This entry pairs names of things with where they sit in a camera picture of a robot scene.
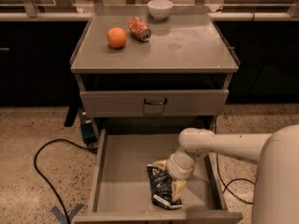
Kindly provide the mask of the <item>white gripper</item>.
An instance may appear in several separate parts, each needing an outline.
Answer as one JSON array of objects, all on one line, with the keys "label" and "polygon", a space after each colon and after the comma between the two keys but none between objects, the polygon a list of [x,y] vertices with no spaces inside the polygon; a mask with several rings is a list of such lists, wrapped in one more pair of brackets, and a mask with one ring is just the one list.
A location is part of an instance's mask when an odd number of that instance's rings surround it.
[{"label": "white gripper", "polygon": [[183,179],[187,179],[191,175],[194,160],[184,150],[178,149],[168,160],[155,161],[152,166],[162,171],[167,170],[175,179],[171,184],[172,201],[178,201],[186,187],[186,181]]}]

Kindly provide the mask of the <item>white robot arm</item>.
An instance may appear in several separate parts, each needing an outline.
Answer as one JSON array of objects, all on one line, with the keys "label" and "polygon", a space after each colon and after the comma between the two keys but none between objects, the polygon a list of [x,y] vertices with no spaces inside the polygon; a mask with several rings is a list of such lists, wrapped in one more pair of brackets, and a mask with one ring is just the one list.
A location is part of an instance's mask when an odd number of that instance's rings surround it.
[{"label": "white robot arm", "polygon": [[251,224],[299,224],[299,125],[258,134],[183,130],[177,150],[153,163],[174,180],[173,202],[180,198],[194,165],[210,152],[257,165]]}]

